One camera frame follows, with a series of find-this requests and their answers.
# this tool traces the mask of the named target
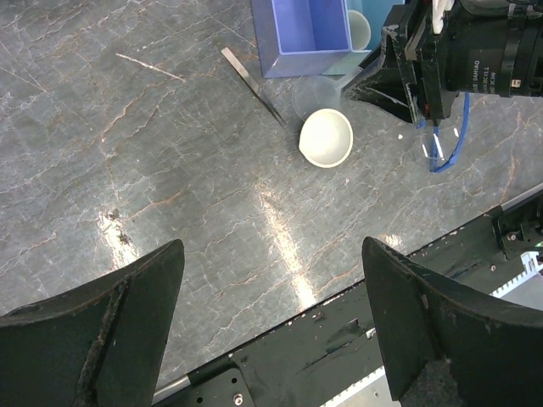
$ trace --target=gray marble table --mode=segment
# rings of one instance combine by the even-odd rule
[[[294,80],[262,81],[285,131],[225,44],[261,78],[249,0],[0,3],[0,314],[181,238],[164,384],[361,279],[365,236],[409,252],[543,180],[528,98],[475,98],[441,175],[419,131],[348,102],[352,154],[318,169]]]

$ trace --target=light blue box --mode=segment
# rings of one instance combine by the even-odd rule
[[[320,75],[351,50],[344,0],[251,4],[265,78]]]
[[[405,4],[405,0],[345,0],[347,10],[356,10],[364,14],[372,29],[372,39],[367,49],[356,51],[350,46],[350,52],[324,75],[347,75],[352,72],[367,57],[370,52],[381,44],[381,30],[393,6]]]

